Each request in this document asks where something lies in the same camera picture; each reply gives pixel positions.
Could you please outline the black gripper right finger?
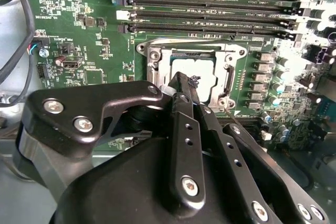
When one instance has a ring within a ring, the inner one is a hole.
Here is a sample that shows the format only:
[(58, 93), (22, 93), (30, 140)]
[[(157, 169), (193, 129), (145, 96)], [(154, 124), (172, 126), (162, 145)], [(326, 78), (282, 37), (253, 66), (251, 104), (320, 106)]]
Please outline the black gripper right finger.
[(238, 223), (329, 223), (325, 211), (239, 124), (221, 126), (193, 91), (202, 148), (216, 159)]

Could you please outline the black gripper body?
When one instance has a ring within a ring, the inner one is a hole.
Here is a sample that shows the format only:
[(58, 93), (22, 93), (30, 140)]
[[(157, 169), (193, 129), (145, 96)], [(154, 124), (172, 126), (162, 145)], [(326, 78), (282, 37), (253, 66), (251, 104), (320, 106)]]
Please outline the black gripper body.
[(179, 218), (168, 187), (170, 152), (162, 138), (146, 140), (73, 181), (54, 223), (250, 223), (218, 160), (203, 155), (206, 202)]

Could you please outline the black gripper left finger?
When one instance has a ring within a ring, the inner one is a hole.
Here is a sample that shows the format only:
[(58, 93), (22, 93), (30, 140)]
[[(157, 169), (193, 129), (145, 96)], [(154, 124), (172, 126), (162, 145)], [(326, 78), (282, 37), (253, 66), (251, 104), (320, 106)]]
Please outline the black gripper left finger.
[(93, 168), (93, 149), (113, 135), (143, 129), (170, 139), (165, 184), (187, 206), (205, 201), (198, 77), (178, 72), (166, 88), (148, 81), (39, 90), (27, 99), (16, 140), (18, 168), (59, 200)]

